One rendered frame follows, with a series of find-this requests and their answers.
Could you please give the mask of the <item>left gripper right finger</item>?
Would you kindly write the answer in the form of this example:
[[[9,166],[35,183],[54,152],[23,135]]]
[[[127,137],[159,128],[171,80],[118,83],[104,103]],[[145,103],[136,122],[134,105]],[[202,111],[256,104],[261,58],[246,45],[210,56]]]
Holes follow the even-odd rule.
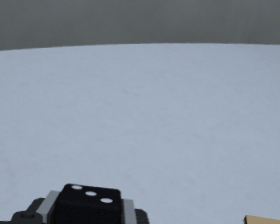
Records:
[[[149,224],[146,212],[135,209],[134,201],[122,199],[122,215],[120,224]]]

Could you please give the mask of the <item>black die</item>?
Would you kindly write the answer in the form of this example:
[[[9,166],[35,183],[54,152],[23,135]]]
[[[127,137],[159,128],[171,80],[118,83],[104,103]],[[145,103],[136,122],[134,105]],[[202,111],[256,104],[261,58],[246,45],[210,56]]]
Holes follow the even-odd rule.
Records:
[[[66,184],[55,202],[54,224],[120,224],[118,189]]]

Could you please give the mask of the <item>tan square mat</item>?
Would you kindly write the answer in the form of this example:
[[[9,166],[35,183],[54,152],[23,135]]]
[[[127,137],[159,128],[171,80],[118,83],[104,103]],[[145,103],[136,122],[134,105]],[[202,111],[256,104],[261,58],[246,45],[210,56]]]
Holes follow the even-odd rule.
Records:
[[[245,215],[244,224],[280,224],[280,220],[259,216]]]

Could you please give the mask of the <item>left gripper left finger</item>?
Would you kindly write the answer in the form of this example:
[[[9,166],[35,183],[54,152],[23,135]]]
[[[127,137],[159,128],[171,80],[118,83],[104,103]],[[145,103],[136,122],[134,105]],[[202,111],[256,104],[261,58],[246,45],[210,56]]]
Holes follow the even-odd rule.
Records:
[[[55,202],[60,193],[51,190],[46,198],[35,199],[26,211],[18,211],[11,221],[0,221],[0,224],[54,224]]]

